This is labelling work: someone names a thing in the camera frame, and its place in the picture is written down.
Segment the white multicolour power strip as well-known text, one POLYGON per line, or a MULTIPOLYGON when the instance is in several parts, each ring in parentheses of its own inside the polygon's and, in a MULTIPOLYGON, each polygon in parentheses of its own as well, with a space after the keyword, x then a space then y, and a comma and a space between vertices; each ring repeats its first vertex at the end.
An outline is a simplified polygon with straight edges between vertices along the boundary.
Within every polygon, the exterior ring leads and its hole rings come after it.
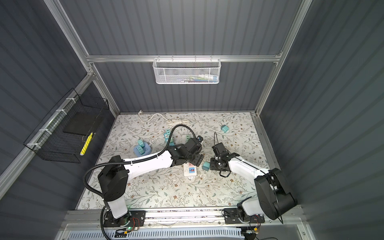
POLYGON ((190 162, 190 160, 193 160, 194 157, 193 157, 193 154, 196 153, 196 149, 192 149, 192 152, 190 151, 190 149, 188 148, 188 144, 187 142, 184 143, 184 145, 187 145, 186 148, 188 149, 188 152, 189 152, 189 156, 187 157, 187 161, 184 163, 183 165, 183 168, 184 168, 184 176, 186 178, 188 178, 189 180, 192 180, 193 178, 195 178, 197 176, 197 167, 192 164, 190 162))

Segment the teal power strip with USB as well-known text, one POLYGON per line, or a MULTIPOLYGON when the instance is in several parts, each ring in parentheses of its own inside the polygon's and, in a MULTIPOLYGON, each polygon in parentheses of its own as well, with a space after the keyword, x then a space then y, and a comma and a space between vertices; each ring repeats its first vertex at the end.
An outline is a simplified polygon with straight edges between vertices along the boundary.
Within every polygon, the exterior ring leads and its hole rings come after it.
POLYGON ((165 143, 167 143, 168 140, 171 139, 169 146, 174 146, 174 145, 175 145, 173 138, 170 137, 170 136, 168 136, 168 135, 166 134, 166 131, 165 131, 165 133, 164 133, 164 138, 165 138, 165 143))

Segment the teal charger cube top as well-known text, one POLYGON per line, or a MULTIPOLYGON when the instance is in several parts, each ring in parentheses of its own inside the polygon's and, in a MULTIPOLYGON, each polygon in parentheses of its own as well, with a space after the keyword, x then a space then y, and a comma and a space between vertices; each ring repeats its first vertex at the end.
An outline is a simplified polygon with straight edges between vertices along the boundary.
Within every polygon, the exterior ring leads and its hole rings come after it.
POLYGON ((227 133, 227 132, 230 130, 229 127, 228 127, 227 125, 222 125, 221 129, 222 129, 222 131, 223 131, 224 133, 227 133))

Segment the light blue square power socket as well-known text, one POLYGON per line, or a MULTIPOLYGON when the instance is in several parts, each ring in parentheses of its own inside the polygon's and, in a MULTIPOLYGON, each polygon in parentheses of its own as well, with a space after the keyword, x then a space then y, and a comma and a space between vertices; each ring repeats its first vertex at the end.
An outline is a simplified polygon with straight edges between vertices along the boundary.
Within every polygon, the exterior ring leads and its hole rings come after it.
POLYGON ((151 153, 152 153, 152 148, 149 145, 145 145, 144 147, 137 145, 134 147, 134 154, 137 157, 147 156, 151 153))

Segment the teal charger cube front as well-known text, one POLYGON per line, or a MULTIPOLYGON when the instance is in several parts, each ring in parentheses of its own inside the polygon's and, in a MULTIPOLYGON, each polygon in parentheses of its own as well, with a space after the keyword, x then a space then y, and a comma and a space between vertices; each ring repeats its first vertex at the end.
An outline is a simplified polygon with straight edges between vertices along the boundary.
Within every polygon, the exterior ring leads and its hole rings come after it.
POLYGON ((137 151, 138 151, 138 153, 139 153, 140 155, 142 155, 142 154, 145 153, 146 150, 145 150, 144 148, 138 146, 138 147, 137 147, 137 151))

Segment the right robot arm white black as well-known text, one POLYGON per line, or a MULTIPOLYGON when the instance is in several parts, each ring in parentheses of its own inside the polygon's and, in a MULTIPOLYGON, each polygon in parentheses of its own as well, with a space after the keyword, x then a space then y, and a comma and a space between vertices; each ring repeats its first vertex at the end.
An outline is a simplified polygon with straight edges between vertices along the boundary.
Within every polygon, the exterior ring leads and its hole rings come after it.
POLYGON ((272 170, 257 167, 237 153, 230 153, 222 143, 213 147, 210 169, 218 171, 220 177, 237 174, 255 185, 256 197, 248 197, 237 204, 239 221, 257 221, 261 215, 271 220, 282 220, 282 215, 297 206, 298 201, 278 168, 272 170))

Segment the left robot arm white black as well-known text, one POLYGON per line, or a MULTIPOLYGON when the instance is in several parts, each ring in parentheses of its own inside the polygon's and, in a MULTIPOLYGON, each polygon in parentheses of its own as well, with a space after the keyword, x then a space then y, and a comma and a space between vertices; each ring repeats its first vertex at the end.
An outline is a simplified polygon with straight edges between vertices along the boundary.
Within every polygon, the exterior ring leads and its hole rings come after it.
POLYGON ((155 153, 132 160, 123 160, 120 156, 113 157, 98 175, 102 198, 113 218, 118 220, 129 212, 123 195, 130 180, 151 171, 185 163, 198 167, 204 159, 200 154, 202 141, 203 137, 198 136, 187 140, 185 144, 168 146, 162 154, 155 153))

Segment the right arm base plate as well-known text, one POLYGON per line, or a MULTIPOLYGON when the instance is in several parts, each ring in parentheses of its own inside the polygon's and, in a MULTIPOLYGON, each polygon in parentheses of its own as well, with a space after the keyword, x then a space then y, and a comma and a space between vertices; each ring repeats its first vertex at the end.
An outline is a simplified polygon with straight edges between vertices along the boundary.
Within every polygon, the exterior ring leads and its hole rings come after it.
POLYGON ((225 208, 221 211, 225 224, 234 225, 234 224, 251 224, 251 225, 260 225, 265 223, 265 217, 263 214, 248 216, 244 212, 239 211, 235 208, 225 208))

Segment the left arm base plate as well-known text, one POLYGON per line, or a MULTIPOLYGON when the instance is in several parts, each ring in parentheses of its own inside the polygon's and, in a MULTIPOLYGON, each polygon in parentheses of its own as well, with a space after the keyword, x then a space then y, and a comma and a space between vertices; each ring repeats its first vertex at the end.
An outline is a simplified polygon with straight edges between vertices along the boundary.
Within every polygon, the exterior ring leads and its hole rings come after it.
POLYGON ((117 228, 117 227, 132 227, 139 228, 144 226, 146 219, 146 211, 128 211, 120 218, 114 218, 112 212, 108 210, 103 216, 103 227, 117 228))

